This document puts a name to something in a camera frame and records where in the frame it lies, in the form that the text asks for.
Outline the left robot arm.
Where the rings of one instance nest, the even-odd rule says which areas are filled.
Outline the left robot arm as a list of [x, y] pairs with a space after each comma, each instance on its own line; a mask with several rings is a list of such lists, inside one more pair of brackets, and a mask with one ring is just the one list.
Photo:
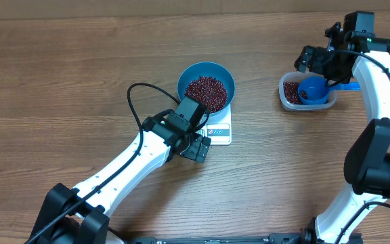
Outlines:
[[105, 168], [73, 188], [59, 183], [46, 195], [29, 243], [121, 243], [111, 215], [151, 172], [175, 155], [205, 160], [211, 139], [198, 133], [202, 110], [168, 109], [139, 123], [132, 143]]

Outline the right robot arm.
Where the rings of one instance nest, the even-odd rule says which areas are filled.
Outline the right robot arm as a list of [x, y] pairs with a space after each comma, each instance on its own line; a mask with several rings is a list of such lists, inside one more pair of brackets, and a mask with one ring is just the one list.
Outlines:
[[374, 13], [356, 11], [326, 29], [327, 47], [307, 45], [297, 71], [322, 75], [336, 88], [355, 79], [368, 124], [346, 154], [345, 185], [303, 231], [300, 243], [362, 243], [353, 230], [376, 207], [390, 209], [390, 39], [374, 34]]

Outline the blue plastic measuring scoop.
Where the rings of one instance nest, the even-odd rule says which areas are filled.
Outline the blue plastic measuring scoop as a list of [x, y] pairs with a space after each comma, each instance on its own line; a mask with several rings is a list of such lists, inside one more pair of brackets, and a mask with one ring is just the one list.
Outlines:
[[319, 105], [327, 103], [330, 93], [337, 90], [358, 91], [360, 85], [358, 82], [344, 84], [335, 81], [329, 83], [328, 80], [321, 77], [309, 77], [299, 84], [297, 94], [302, 104]]

